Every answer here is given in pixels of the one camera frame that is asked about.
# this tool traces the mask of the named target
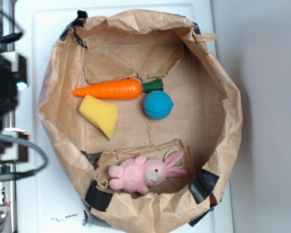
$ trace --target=blue ball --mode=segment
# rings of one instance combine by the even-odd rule
[[[163,91],[151,91],[144,101],[145,114],[152,119],[159,120],[167,117],[174,103],[170,96]]]

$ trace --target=led light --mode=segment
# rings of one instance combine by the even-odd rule
[[[28,87],[28,84],[25,82],[18,82],[17,83],[17,90],[22,91],[25,90]]]
[[[9,132],[24,132],[22,129],[20,128],[14,128],[14,127],[11,127],[11,128],[4,128],[5,131],[9,131]]]

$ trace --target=screw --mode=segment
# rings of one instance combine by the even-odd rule
[[[0,225],[5,221],[6,214],[3,211],[0,211]]]

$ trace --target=paper bag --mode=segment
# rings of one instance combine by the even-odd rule
[[[38,116],[71,184],[105,225],[166,233],[194,225],[221,201],[241,142],[241,96],[208,52],[205,41],[215,35],[198,31],[185,17],[154,11],[108,18],[79,12],[54,45]],[[80,115],[82,98],[71,91],[127,77],[140,82],[161,77],[174,107],[167,118],[152,120],[142,108],[146,94],[108,100],[119,108],[109,140]],[[142,197],[108,189],[104,174],[111,164],[141,153],[161,158],[172,148],[186,151],[187,179]]]

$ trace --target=stuffed toy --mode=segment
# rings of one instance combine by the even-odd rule
[[[135,159],[124,160],[119,166],[110,166],[108,174],[112,179],[109,181],[109,187],[113,190],[145,195],[149,192],[148,187],[157,186],[166,178],[187,176],[186,170],[173,167],[183,155],[183,151],[176,151],[169,156],[167,154],[164,161],[139,155]]]

